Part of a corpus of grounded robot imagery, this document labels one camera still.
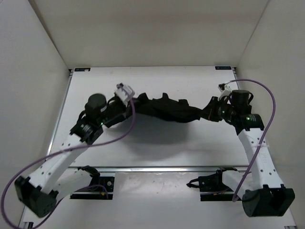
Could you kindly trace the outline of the black pleated skirt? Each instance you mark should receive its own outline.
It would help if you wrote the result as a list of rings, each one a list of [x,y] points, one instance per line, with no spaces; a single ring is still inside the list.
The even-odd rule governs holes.
[[[190,106],[186,99],[176,101],[169,98],[167,93],[163,93],[159,99],[149,99],[146,93],[142,93],[132,100],[136,113],[168,122],[189,123],[210,116],[208,111]]]

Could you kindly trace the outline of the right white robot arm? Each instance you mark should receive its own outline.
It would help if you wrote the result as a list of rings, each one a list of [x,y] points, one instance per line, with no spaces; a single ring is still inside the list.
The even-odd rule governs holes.
[[[265,140],[267,127],[259,114],[252,113],[253,94],[247,90],[232,90],[220,98],[213,96],[203,109],[205,119],[224,120],[235,128],[249,165],[242,174],[226,170],[214,178],[214,187],[234,191],[233,201],[241,200],[248,217],[281,217],[295,199],[279,177]]]

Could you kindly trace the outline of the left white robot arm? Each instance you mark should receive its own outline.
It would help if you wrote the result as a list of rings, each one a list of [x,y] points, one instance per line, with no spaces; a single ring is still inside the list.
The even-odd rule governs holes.
[[[99,172],[91,166],[80,167],[69,178],[61,176],[77,157],[95,145],[104,126],[110,127],[135,116],[133,96],[120,89],[110,100],[103,94],[91,95],[59,151],[43,159],[43,164],[27,177],[14,179],[19,201],[43,218],[74,191],[84,187],[96,189],[100,183]]]

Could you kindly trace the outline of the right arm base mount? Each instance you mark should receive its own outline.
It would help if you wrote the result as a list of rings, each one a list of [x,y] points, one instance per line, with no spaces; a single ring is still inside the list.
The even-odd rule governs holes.
[[[220,167],[214,174],[199,176],[190,180],[186,185],[200,191],[201,202],[232,201],[233,191],[222,182],[223,173],[238,171],[234,167]]]

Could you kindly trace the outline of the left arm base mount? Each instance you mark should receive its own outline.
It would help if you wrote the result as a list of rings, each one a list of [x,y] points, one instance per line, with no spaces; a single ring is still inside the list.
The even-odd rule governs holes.
[[[73,192],[70,199],[112,200],[115,182],[114,173],[102,173],[91,166],[77,167],[77,170],[88,172],[92,179],[87,187]]]

